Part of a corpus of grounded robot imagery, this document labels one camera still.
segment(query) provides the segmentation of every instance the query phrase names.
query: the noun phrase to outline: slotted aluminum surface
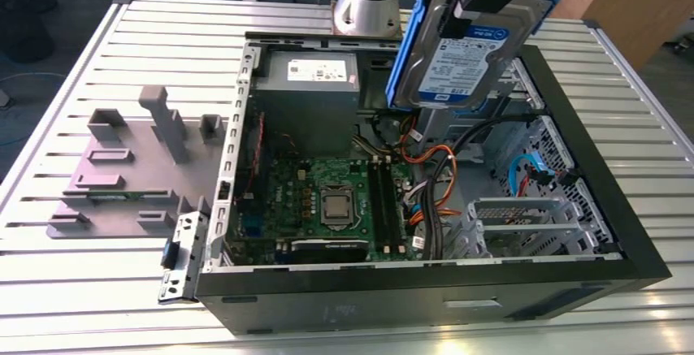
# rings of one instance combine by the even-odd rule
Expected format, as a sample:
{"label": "slotted aluminum surface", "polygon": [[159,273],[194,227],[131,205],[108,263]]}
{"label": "slotted aluminum surface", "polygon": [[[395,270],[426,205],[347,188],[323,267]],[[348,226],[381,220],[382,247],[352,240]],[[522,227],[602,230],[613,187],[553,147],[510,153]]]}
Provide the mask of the slotted aluminum surface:
{"label": "slotted aluminum surface", "polygon": [[658,112],[653,95],[625,75],[599,32],[578,21],[549,20],[529,43],[542,49],[673,271],[646,290],[545,322],[232,337],[202,305],[158,306],[164,240],[46,236],[90,140],[92,110],[118,108],[126,117],[146,117],[140,87],[162,84],[183,117],[227,114],[244,31],[327,34],[328,18],[326,7],[274,3],[135,0],[111,7],[0,188],[0,351],[694,351],[691,144]]}

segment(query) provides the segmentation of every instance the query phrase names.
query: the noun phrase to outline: open computer tower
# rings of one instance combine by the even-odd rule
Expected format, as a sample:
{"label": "open computer tower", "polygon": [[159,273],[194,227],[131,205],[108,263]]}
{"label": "open computer tower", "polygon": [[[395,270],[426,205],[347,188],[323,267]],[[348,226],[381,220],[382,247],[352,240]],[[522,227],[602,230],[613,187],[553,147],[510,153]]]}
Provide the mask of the open computer tower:
{"label": "open computer tower", "polygon": [[[179,218],[162,302],[200,301],[236,334],[449,325],[551,318],[670,276],[534,46],[459,112],[389,108],[391,41],[247,38],[216,199]],[[402,154],[529,114],[449,162],[429,232],[443,156]]]}

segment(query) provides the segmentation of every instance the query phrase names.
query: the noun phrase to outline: power supply label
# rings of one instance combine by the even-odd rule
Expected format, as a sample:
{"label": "power supply label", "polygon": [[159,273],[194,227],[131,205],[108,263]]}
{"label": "power supply label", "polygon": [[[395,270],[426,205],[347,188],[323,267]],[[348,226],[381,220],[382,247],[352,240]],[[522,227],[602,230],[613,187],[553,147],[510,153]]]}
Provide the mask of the power supply label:
{"label": "power supply label", "polygon": [[290,81],[347,81],[347,63],[343,60],[290,61],[286,70]]}
{"label": "power supply label", "polygon": [[466,99],[487,72],[487,56],[507,38],[507,29],[475,25],[467,29],[465,38],[443,38],[419,86],[419,97],[446,103]]}

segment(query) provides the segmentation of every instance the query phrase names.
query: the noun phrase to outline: cpu socket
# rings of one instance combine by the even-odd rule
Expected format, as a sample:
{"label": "cpu socket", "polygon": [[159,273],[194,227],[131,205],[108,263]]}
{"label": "cpu socket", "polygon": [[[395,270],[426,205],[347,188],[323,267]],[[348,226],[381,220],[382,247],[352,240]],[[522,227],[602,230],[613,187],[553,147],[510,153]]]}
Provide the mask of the cpu socket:
{"label": "cpu socket", "polygon": [[354,222],[352,187],[344,184],[320,187],[320,223],[342,231]]}

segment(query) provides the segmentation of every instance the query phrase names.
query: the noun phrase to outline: motherboard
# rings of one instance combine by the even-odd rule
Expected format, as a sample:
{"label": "motherboard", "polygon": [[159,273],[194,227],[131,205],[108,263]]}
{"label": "motherboard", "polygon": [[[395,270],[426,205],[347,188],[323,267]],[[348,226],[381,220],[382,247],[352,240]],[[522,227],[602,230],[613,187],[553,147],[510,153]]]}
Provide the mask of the motherboard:
{"label": "motherboard", "polygon": [[347,158],[274,160],[263,201],[246,205],[239,231],[228,238],[234,263],[362,260],[354,259],[359,253],[367,262],[414,260],[418,250],[407,247],[407,213],[399,204],[407,189],[405,163]]}

